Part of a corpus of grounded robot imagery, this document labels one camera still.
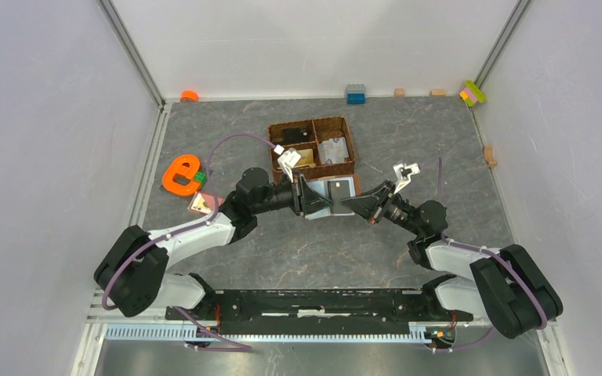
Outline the brown leather card holder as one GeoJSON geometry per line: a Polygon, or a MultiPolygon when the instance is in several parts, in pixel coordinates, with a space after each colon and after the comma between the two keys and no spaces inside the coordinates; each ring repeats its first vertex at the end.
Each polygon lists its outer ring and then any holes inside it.
{"type": "Polygon", "coordinates": [[[324,177],[308,182],[309,188],[332,201],[332,206],[307,215],[306,219],[315,220],[330,216],[354,216],[355,213],[341,203],[342,199],[356,197],[361,194],[357,175],[338,175],[324,177]]]}

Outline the black card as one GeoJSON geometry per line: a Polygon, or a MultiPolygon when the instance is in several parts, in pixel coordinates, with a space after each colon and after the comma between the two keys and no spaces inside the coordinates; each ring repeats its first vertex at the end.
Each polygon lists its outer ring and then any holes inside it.
{"type": "Polygon", "coordinates": [[[328,182],[328,195],[332,200],[330,212],[332,215],[352,215],[353,212],[342,204],[342,200],[352,197],[351,181],[349,179],[337,179],[328,182]]]}

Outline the dark grey card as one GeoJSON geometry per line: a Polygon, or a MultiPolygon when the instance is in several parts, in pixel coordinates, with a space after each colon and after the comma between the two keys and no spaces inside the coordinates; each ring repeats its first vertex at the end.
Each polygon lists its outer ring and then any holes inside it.
{"type": "Polygon", "coordinates": [[[308,127],[283,128],[281,130],[281,145],[307,143],[313,139],[312,130],[308,127]]]}

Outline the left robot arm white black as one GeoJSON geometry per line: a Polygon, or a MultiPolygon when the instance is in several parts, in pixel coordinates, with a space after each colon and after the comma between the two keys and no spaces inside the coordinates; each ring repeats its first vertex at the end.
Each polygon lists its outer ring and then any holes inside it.
{"type": "Polygon", "coordinates": [[[197,277],[170,273],[172,266],[245,238],[257,227],[259,214],[290,209],[305,217],[331,206],[332,200],[310,188],[298,171],[272,183],[263,169],[249,168],[209,215],[163,230],[146,231],[138,225],[123,230],[93,276],[103,290],[101,305],[125,317],[179,306],[205,319],[214,311],[214,297],[197,277]]]}

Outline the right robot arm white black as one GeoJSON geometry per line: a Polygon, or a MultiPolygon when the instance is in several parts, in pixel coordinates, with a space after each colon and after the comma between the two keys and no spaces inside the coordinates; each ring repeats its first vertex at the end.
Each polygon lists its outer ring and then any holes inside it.
{"type": "Polygon", "coordinates": [[[451,311],[483,317],[506,338],[543,329],[564,311],[564,304],[526,248],[477,247],[447,237],[447,208],[439,201],[410,204],[385,181],[341,205],[376,224],[383,219],[411,232],[408,253],[425,269],[441,272],[426,284],[423,313],[440,320],[451,311]]]}

